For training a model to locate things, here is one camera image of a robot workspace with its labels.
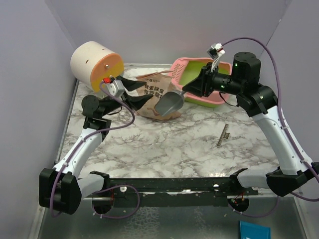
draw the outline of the cylindrical container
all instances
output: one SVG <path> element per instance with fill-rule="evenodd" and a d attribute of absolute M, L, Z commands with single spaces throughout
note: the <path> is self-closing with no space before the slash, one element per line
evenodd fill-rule
<path fill-rule="evenodd" d="M 91 86 L 94 92 L 100 91 L 103 78 L 119 76 L 124 71 L 121 56 L 95 41 L 79 46 L 71 57 L 71 71 L 84 84 Z"/>

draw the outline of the marble tabletop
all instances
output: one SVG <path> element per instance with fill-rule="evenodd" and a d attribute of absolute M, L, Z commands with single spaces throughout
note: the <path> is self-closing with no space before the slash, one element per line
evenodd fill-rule
<path fill-rule="evenodd" d="M 128 68 L 124 77 L 167 70 L 166 68 Z M 80 83 L 65 136 L 61 158 L 70 150 L 82 131 L 81 101 L 92 91 Z M 229 103 L 236 104 L 231 97 Z M 243 109 L 223 104 L 215 109 L 185 103 L 181 117 L 167 122 L 136 116 L 128 128 L 110 131 L 92 153 L 80 177 L 91 171 L 108 173 L 113 178 L 224 177 L 241 168 L 273 169 L 276 156 L 262 131 Z M 123 109 L 108 116 L 111 126 L 131 120 Z M 225 124 L 230 137 L 216 147 Z"/>

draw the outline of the paper bag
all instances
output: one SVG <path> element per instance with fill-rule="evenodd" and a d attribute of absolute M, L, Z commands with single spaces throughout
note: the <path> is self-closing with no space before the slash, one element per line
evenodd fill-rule
<path fill-rule="evenodd" d="M 155 72 L 147 75 L 137 76 L 137 81 L 145 81 L 147 84 L 144 87 L 137 89 L 139 96 L 146 94 L 153 94 L 154 96 L 148 100 L 141 109 L 137 111 L 140 116 L 153 118 L 156 120 L 170 120 L 181 116 L 180 112 L 171 113 L 165 117 L 162 117 L 155 110 L 155 105 L 161 99 L 161 97 L 166 94 L 166 92 L 179 90 L 174 84 L 172 84 L 171 76 L 163 75 L 162 73 L 168 73 L 172 71 L 161 71 Z"/>

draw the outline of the gray scoop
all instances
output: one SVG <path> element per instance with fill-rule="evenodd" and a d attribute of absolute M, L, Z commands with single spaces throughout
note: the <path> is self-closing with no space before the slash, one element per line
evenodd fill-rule
<path fill-rule="evenodd" d="M 163 117 L 178 111 L 184 105 L 185 93 L 186 91 L 167 92 L 155 105 L 155 110 Z"/>

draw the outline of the wall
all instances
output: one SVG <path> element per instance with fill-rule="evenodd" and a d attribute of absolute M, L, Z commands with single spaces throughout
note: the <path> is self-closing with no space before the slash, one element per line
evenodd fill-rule
<path fill-rule="evenodd" d="M 97 41 L 126 63 L 172 63 L 207 56 L 215 42 L 252 36 L 267 43 L 291 0 L 46 0 L 74 46 Z M 241 41 L 227 46 L 260 55 Z"/>
<path fill-rule="evenodd" d="M 313 161 L 319 161 L 318 12 L 318 0 L 294 0 L 268 44 L 278 64 L 285 117 Z M 261 82 L 277 89 L 266 52 L 261 60 Z M 312 179 L 303 187 L 304 194 L 318 198 L 318 186 Z M 308 203 L 308 209 L 319 233 L 319 203 Z"/>
<path fill-rule="evenodd" d="M 73 48 L 42 0 L 2 0 L 0 32 L 0 238 L 24 239 L 70 106 Z"/>

